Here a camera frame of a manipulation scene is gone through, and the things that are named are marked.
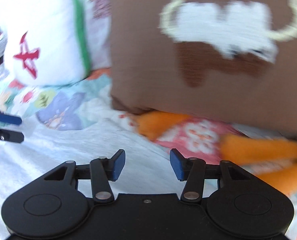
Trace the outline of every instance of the orange plush toy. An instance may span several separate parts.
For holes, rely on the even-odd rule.
[[[172,126],[189,119],[189,115],[160,111],[149,112],[134,117],[139,134],[151,141],[156,140]],[[294,160],[295,164],[282,171],[258,175],[286,195],[297,191],[297,142],[286,139],[251,139],[244,136],[225,135],[220,141],[222,159],[243,166],[276,160]]]

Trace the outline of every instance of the floral bedsheet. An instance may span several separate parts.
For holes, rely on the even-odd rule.
[[[36,115],[56,130],[82,130],[97,122],[90,107],[100,91],[111,84],[109,69],[94,71],[77,84],[63,87],[25,87],[0,66],[0,111],[22,118]]]

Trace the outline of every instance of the pink floral pattern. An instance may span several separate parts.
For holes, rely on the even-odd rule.
[[[231,125],[206,118],[191,118],[168,130],[156,143],[177,148],[186,158],[197,157],[208,164],[219,164],[219,140],[224,134],[239,134]]]
[[[119,119],[128,119],[128,125],[132,128],[135,127],[136,124],[134,123],[134,121],[132,120],[132,114],[125,112],[125,114],[119,114]]]
[[[26,87],[21,90],[13,99],[11,114],[23,116],[29,106],[38,99],[40,89]]]
[[[24,85],[22,85],[20,82],[18,82],[16,79],[14,79],[10,84],[9,88],[17,88],[18,90],[21,90],[24,88]]]

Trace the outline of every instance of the white pillow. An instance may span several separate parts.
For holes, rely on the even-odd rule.
[[[84,4],[86,39],[92,69],[111,67],[109,35],[111,11],[109,0],[82,0]]]
[[[14,0],[5,67],[25,85],[67,85],[87,77],[90,59],[78,0]]]

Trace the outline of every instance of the bed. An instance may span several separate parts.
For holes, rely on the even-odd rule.
[[[125,167],[119,180],[111,183],[115,197],[119,193],[179,195],[184,183],[176,179],[171,168],[172,147],[208,163],[220,161],[216,139],[223,133],[234,132],[227,124],[193,118],[173,127],[153,143],[134,132],[130,114],[112,109],[110,90],[110,68],[94,70],[87,79],[74,85],[27,87],[14,79],[3,64],[0,66],[0,110],[23,119],[20,126],[0,123],[0,127],[21,131],[25,136],[22,144],[0,142],[0,240],[9,236],[1,217],[4,200],[67,160],[87,164],[99,156],[111,157],[118,149],[124,149]],[[197,143],[195,137],[201,129],[212,136]],[[256,174],[287,165],[265,163],[245,168]],[[81,181],[78,189],[91,196],[89,181]],[[216,181],[207,181],[204,197],[215,190]],[[297,240],[297,194],[290,199],[295,217],[287,236]]]

